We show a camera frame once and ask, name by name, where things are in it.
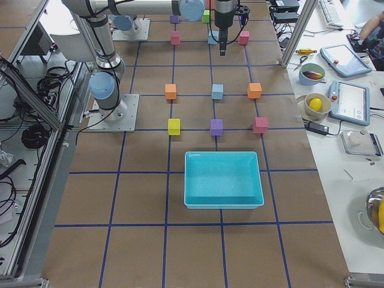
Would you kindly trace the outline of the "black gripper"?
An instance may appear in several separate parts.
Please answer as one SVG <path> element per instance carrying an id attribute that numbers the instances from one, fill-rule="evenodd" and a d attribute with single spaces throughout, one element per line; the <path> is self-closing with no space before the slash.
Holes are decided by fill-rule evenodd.
<path id="1" fill-rule="evenodd" d="M 233 18 L 238 16 L 241 25 L 245 26 L 249 19 L 250 9 L 246 5 L 241 5 L 240 1 L 227 0 L 215 1 L 214 19 L 218 28 L 229 28 L 233 24 Z M 226 54 L 226 30 L 219 29 L 218 35 L 220 56 Z"/>

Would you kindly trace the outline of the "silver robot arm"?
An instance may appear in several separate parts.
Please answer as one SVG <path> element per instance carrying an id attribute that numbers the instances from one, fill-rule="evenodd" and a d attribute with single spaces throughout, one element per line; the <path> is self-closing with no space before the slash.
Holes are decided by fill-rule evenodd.
<path id="1" fill-rule="evenodd" d="M 182 16 L 187 21 L 198 21 L 205 10 L 205 1 L 63 1 L 75 15 L 86 22 L 99 71 L 90 78 L 88 87 L 98 104 L 102 120 L 120 123 L 136 113 L 119 91 L 124 74 L 124 62 L 117 54 L 109 26 L 109 15 L 138 14 Z"/>
<path id="2" fill-rule="evenodd" d="M 119 15 L 113 17 L 115 28 L 125 35 L 138 34 L 142 28 L 140 19 L 137 16 Z"/>

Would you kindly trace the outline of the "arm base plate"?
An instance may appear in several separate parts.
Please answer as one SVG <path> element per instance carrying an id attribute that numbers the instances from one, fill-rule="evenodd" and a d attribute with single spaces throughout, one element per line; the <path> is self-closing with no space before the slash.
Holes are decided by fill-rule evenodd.
<path id="1" fill-rule="evenodd" d="M 124 94 L 120 96 L 119 106 L 110 115 L 101 110 L 89 117 L 88 130 L 91 132 L 133 132 L 136 126 L 139 94 Z"/>
<path id="2" fill-rule="evenodd" d="M 113 41 L 147 41 L 149 37 L 149 18 L 132 19 L 130 16 L 116 16 L 113 19 Z"/>

